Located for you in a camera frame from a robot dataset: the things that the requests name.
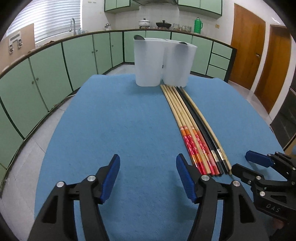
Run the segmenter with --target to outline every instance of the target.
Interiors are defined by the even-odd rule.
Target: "pot lid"
[[[140,20],[139,21],[140,23],[149,23],[150,21],[149,20],[146,20],[145,18],[143,20]]]

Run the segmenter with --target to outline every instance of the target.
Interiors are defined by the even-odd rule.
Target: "faucet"
[[[76,35],[76,29],[75,29],[75,19],[74,18],[71,18],[71,24],[70,24],[70,30],[69,32],[72,31],[72,22],[74,23],[74,36]]]

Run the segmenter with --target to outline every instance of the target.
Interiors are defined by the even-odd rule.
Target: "plastic pitcher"
[[[162,77],[164,39],[134,39],[136,84],[139,86],[157,86]]]
[[[185,87],[192,68],[195,45],[166,40],[163,58],[163,82],[166,85]]]

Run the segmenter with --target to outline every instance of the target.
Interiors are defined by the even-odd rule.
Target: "window blinds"
[[[79,29],[80,0],[32,0],[12,22],[7,36],[34,23],[37,42],[69,31],[71,18],[75,19],[75,28]]]

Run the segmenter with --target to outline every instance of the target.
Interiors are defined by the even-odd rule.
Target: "door frame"
[[[266,66],[267,57],[269,56],[270,51],[271,51],[271,48],[270,48],[270,42],[271,42],[271,38],[272,38],[272,28],[285,28],[285,29],[288,30],[288,28],[287,28],[286,26],[283,26],[283,25],[276,25],[276,24],[270,24],[270,27],[269,27],[269,40],[268,40],[267,54],[266,54],[266,57],[265,57],[264,66],[263,66],[263,68],[262,68],[262,72],[261,72],[261,74],[260,74],[260,79],[259,79],[258,83],[256,84],[256,88],[255,88],[255,91],[254,91],[254,94],[256,95],[256,97],[257,97],[257,92],[258,92],[259,84],[260,84],[260,82],[262,81],[262,74],[263,74],[264,69],[265,69],[265,66]],[[291,34],[290,34],[290,60],[289,60],[289,62],[291,61],[291,54],[292,54],[292,36],[291,36]],[[274,107],[276,101],[274,102],[273,106],[272,106],[270,109],[266,110],[268,114],[270,114],[270,112],[271,112],[272,108]]]

